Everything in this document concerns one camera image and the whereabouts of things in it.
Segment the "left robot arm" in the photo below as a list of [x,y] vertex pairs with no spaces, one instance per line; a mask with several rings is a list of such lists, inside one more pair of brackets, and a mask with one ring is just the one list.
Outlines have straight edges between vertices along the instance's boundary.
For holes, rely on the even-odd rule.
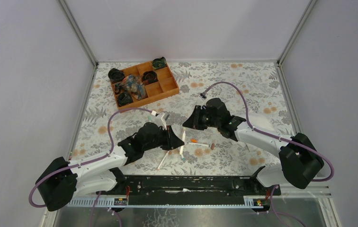
[[67,161],[54,159],[36,181],[44,207],[56,211],[74,197],[99,192],[122,190],[125,176],[119,170],[141,159],[154,148],[173,150],[184,145],[171,126],[147,122],[138,132],[118,142],[112,151],[88,158]]

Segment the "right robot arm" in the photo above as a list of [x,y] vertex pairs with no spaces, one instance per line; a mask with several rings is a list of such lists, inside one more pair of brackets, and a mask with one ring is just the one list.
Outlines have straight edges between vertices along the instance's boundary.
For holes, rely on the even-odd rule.
[[203,106],[196,105],[182,125],[200,131],[216,128],[227,139],[254,145],[278,157],[278,165],[263,166],[253,174],[264,187],[290,183],[305,189],[324,166],[306,135],[282,136],[263,131],[261,127],[251,127],[245,117],[230,114],[220,98],[210,99]]

